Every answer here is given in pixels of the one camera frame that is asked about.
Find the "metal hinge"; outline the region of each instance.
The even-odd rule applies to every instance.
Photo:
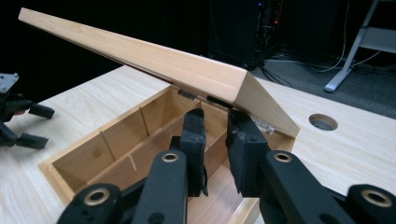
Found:
[[[20,77],[17,73],[5,74],[0,73],[0,93],[6,93],[18,81]]]
[[[213,96],[209,96],[209,95],[206,96],[206,100],[209,101],[209,102],[211,102],[211,103],[213,103],[213,104],[221,105],[222,107],[226,107],[226,108],[228,108],[228,109],[233,108],[232,105],[230,105],[230,104],[228,104],[228,103],[225,103],[224,101],[221,101],[221,100],[219,100],[219,99],[217,99],[217,98],[215,98],[215,97],[213,97]]]
[[[196,94],[191,93],[191,92],[189,92],[189,91],[179,90],[177,93],[178,93],[179,95],[184,96],[184,97],[186,97],[186,98],[188,98],[188,99],[191,99],[191,100],[194,100],[195,98],[197,98],[197,95],[196,95]]]
[[[259,119],[259,118],[257,118],[256,116],[253,116],[253,115],[250,115],[250,117],[251,117],[251,119],[253,120],[253,122],[254,122],[257,126],[263,128],[263,129],[265,130],[266,133],[268,133],[268,134],[271,135],[271,134],[274,133],[274,131],[276,131],[276,127],[274,127],[273,125],[271,125],[271,124],[265,122],[264,120]]]

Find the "black equipment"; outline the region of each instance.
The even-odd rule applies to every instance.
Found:
[[[254,69],[280,44],[283,0],[211,1],[209,58]]]
[[[30,147],[34,149],[43,148],[48,138],[22,133],[18,137],[12,132],[4,122],[8,122],[19,112],[29,110],[29,114],[37,115],[46,119],[51,119],[55,111],[49,107],[38,105],[30,100],[23,98],[22,94],[13,93],[11,87],[18,81],[17,74],[0,73],[0,147],[13,147],[14,145],[21,147]]]
[[[188,112],[182,136],[154,158],[147,178],[123,191],[88,186],[58,223],[186,223],[187,197],[207,195],[204,124],[202,109]],[[370,185],[352,186],[346,197],[324,188],[295,155],[271,150],[245,112],[229,110],[225,144],[237,191],[260,198],[267,224],[396,223],[394,195]]]

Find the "dark background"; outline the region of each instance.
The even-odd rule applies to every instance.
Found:
[[[20,75],[13,91],[40,102],[120,66],[18,21],[21,7],[202,56],[207,56],[209,51],[210,13],[218,13],[210,10],[209,0],[81,2],[0,3],[0,73]],[[285,0],[284,3],[280,37],[283,43],[315,59],[324,54],[341,55],[347,1]],[[370,4],[370,0],[351,0],[345,57]],[[375,15],[376,26],[395,27],[396,20],[386,20],[395,7],[380,8],[386,13]],[[360,50],[357,57],[370,54],[373,54],[370,50]],[[394,55],[387,53],[372,61],[394,62]]]

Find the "box compartment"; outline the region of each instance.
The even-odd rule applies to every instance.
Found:
[[[154,95],[40,164],[65,205],[93,183],[126,189],[149,173],[152,159],[167,150],[172,136],[180,136],[184,114],[201,107],[205,112],[205,168],[209,197],[189,199],[189,223],[227,222],[242,202],[231,175],[227,148],[227,108],[178,94],[177,87]],[[294,138],[269,135],[272,149],[290,151]]]

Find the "wooden box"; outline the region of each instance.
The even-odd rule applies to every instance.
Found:
[[[154,156],[169,148],[172,136],[181,135],[184,114],[201,107],[205,112],[209,197],[189,199],[188,222],[241,223],[257,218],[257,199],[243,199],[236,191],[225,146],[228,109],[221,105],[250,114],[271,149],[291,151],[300,128],[253,75],[225,63],[26,8],[19,18],[173,84],[40,164],[65,204],[93,183],[112,183],[125,189],[147,176]],[[186,98],[179,88],[198,96]]]
[[[210,223],[220,218],[226,222],[242,202],[228,167],[227,108],[199,98],[186,98],[176,87],[152,96],[88,134],[40,164],[40,169],[65,204],[93,183],[112,183],[125,189],[148,175],[154,156],[169,148],[173,135],[181,135],[184,114],[197,107],[205,112],[209,197],[190,199],[189,221]],[[272,149],[291,150],[294,138],[279,132],[262,133]]]

